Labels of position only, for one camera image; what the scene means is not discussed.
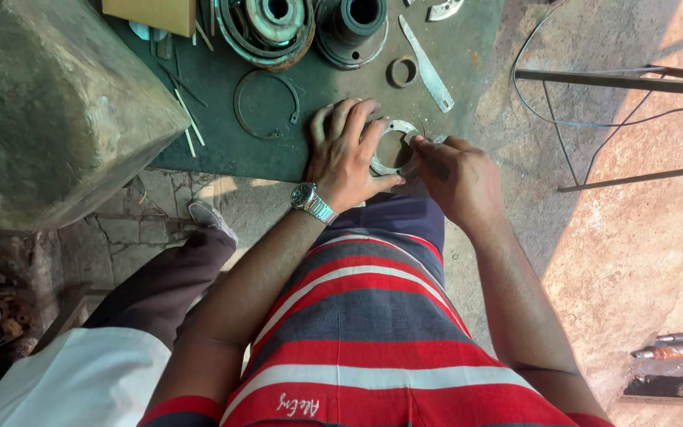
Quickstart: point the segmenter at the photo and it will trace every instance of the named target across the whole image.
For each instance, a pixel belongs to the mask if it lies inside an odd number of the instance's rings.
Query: grey shoe
[[[225,223],[223,215],[221,215],[217,209],[202,200],[197,200],[189,204],[189,214],[197,226],[219,229],[227,234],[228,237],[232,238],[237,244],[239,243],[239,237],[237,237],[234,230]]]

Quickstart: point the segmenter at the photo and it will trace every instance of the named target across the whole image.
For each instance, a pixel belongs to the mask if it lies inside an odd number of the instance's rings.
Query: watch face
[[[291,205],[295,208],[302,208],[310,198],[313,197],[313,185],[303,182],[291,192]]]

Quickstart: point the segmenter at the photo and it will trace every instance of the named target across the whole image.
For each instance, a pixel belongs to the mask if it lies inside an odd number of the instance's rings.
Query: metal watch strap
[[[323,221],[323,223],[327,226],[330,226],[331,223],[334,222],[334,219],[339,216],[338,213],[329,208],[326,202],[318,197],[318,195],[315,195],[315,197],[309,201],[309,204],[305,210],[312,214],[315,218]]]

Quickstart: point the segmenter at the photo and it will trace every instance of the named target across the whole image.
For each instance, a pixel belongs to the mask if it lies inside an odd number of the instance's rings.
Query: leg
[[[425,238],[443,252],[444,214],[431,198],[378,193],[366,201],[365,207],[352,208],[339,215],[326,231],[358,227]],[[316,245],[326,240],[321,235]]]
[[[189,305],[233,255],[233,236],[230,229],[198,229],[185,245],[166,249],[115,288],[83,327],[138,329],[156,336],[172,350],[176,329]]]

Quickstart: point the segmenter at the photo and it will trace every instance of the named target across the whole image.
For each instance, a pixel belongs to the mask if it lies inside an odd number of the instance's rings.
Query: cardboard box
[[[102,0],[107,15],[136,21],[173,34],[191,37],[196,16],[195,0]]]

